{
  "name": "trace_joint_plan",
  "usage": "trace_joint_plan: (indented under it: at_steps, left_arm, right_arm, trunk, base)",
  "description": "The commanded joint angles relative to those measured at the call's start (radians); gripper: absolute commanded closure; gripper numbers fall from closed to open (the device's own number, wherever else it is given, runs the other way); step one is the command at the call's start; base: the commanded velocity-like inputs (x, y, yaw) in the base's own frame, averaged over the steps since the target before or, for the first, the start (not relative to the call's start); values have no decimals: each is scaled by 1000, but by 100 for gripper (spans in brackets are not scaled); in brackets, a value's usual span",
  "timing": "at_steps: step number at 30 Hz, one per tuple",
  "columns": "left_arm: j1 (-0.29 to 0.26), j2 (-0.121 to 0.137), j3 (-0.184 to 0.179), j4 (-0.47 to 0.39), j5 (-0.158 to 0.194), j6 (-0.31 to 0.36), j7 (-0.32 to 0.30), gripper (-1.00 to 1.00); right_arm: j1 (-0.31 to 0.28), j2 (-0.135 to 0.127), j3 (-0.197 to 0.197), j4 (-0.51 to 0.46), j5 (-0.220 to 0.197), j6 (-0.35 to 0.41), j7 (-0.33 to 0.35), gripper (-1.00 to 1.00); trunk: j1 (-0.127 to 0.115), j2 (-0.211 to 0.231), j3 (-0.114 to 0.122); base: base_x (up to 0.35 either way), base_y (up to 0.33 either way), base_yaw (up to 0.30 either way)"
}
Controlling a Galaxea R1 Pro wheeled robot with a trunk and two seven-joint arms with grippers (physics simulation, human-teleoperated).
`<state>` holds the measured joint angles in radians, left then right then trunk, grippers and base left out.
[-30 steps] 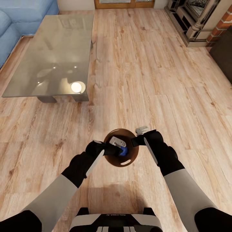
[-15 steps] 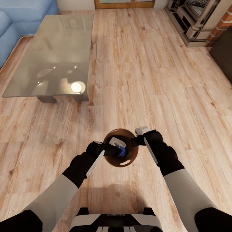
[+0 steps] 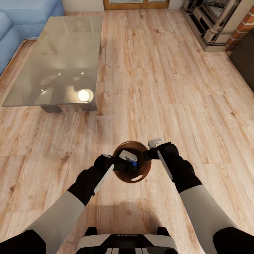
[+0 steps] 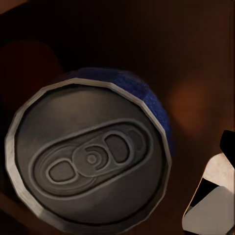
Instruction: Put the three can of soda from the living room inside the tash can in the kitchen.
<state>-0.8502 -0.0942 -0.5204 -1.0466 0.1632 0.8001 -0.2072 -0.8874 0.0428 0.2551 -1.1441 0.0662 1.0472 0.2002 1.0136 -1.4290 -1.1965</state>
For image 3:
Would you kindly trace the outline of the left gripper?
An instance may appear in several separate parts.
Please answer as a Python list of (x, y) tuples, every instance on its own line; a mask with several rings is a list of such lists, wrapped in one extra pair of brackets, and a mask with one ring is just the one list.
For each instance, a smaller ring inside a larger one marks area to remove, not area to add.
[(134, 172), (138, 168), (137, 166), (133, 166), (131, 162), (124, 160), (119, 156), (116, 156), (115, 158), (120, 161), (120, 166), (117, 170), (124, 170), (125, 172), (129, 173), (131, 171)]

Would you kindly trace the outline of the trash can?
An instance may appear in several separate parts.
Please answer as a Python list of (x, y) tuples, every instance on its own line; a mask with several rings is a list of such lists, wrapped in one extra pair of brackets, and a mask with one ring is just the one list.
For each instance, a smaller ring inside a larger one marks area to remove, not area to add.
[[(117, 170), (117, 171), (113, 171), (114, 174), (116, 175), (118, 179), (120, 179), (121, 181), (125, 183), (133, 184), (133, 183), (138, 183), (142, 181), (149, 174), (152, 167), (152, 160), (145, 161), (145, 158), (143, 155), (143, 152), (148, 150), (147, 147), (138, 141), (133, 141), (133, 140), (126, 141), (120, 144), (115, 149), (113, 153), (113, 157), (119, 156), (123, 150), (131, 152), (132, 154), (137, 156), (137, 161), (140, 163), (140, 168), (136, 172), (131, 171), (129, 173), (125, 172), (124, 170)], [(132, 179), (135, 179), (139, 177), (140, 175), (142, 175), (140, 179), (132, 181)]]

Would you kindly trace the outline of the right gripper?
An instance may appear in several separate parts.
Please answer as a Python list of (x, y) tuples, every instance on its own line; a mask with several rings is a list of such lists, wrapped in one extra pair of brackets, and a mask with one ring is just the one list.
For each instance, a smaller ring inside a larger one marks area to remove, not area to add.
[(152, 160), (152, 159), (157, 159), (155, 156), (154, 156), (154, 150), (156, 149), (153, 148), (151, 150), (147, 150), (145, 152), (143, 152), (143, 155), (144, 155), (144, 158), (145, 158), (145, 161), (149, 161), (149, 160)]

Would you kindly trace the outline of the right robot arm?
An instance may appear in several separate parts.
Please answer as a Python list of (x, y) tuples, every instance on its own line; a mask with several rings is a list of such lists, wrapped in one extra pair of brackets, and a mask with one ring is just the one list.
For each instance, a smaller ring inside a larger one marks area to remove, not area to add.
[(193, 166), (171, 142), (148, 141), (145, 161), (160, 159), (181, 197), (205, 254), (254, 254), (254, 236), (241, 231), (195, 176)]

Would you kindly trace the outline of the can of soda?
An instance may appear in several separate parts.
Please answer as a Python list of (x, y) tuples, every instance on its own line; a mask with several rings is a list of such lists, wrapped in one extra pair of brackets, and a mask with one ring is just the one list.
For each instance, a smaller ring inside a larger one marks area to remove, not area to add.
[(127, 158), (127, 157), (126, 157), (126, 160), (131, 162), (133, 166), (137, 166), (138, 167), (134, 172), (138, 171), (138, 169), (140, 168), (140, 163), (138, 161), (133, 161), (133, 160)]

